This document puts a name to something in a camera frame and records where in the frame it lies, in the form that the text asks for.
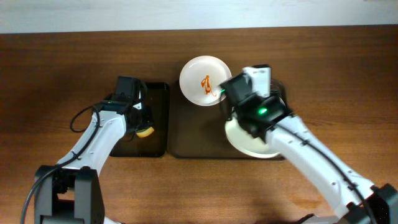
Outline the white plate bottom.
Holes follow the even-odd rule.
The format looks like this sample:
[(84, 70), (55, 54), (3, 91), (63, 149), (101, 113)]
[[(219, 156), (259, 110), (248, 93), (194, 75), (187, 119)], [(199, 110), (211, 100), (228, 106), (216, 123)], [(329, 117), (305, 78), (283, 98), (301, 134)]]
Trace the white plate bottom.
[(229, 143), (239, 152), (258, 159), (275, 159), (280, 152), (266, 143), (266, 132), (274, 130), (284, 116), (285, 103), (278, 96), (252, 95), (235, 105), (224, 130)]

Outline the white plate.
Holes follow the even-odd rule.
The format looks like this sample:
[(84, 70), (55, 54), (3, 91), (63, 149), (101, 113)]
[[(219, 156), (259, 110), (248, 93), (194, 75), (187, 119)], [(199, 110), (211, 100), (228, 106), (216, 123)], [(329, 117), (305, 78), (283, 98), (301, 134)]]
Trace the white plate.
[(252, 95), (235, 105), (224, 130), (229, 143), (239, 152), (258, 159), (275, 159), (280, 152), (266, 143), (266, 132), (274, 130), (284, 116), (285, 103), (278, 96)]
[(228, 66), (220, 59), (202, 55), (188, 61), (179, 76), (184, 97), (199, 106), (213, 106), (223, 100), (220, 84), (231, 78)]

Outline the green and orange sponge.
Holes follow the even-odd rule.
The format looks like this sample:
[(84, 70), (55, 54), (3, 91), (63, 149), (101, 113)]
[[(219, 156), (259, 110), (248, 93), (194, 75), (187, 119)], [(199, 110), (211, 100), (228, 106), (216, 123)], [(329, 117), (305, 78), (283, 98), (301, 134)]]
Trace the green and orange sponge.
[(136, 136), (138, 136), (139, 138), (146, 138), (146, 137), (150, 136), (153, 132), (154, 132), (154, 128), (148, 127), (146, 129), (141, 129), (141, 130), (136, 131)]

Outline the white plate top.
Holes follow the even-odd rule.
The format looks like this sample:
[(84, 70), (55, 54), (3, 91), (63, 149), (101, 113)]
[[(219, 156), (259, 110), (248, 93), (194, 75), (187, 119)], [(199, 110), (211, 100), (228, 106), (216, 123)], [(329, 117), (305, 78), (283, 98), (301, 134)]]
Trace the white plate top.
[(188, 61), (179, 76), (184, 97), (199, 106), (213, 106), (223, 100), (220, 84), (231, 78), (228, 66), (220, 59), (202, 55)]

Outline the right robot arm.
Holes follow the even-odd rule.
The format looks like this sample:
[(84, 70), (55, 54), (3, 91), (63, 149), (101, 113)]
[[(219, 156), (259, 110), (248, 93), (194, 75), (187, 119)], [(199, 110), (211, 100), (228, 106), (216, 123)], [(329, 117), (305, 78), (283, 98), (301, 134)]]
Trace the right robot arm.
[(376, 187), (347, 166), (289, 107), (286, 91), (268, 65), (244, 67), (220, 83), (227, 140), (260, 159), (283, 156), (323, 195), (334, 216), (308, 215), (301, 223), (397, 223), (397, 190)]

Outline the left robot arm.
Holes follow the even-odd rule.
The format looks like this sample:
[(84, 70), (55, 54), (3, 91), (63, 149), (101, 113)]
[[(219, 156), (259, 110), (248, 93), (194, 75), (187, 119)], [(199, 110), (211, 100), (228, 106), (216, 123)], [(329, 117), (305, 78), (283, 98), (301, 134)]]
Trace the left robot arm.
[(105, 215), (100, 172), (114, 146), (127, 134), (148, 127), (144, 108), (146, 83), (118, 77), (116, 90), (87, 109), (89, 125), (72, 149), (52, 166), (42, 165), (24, 202), (20, 222), (34, 201), (35, 223), (112, 223)]

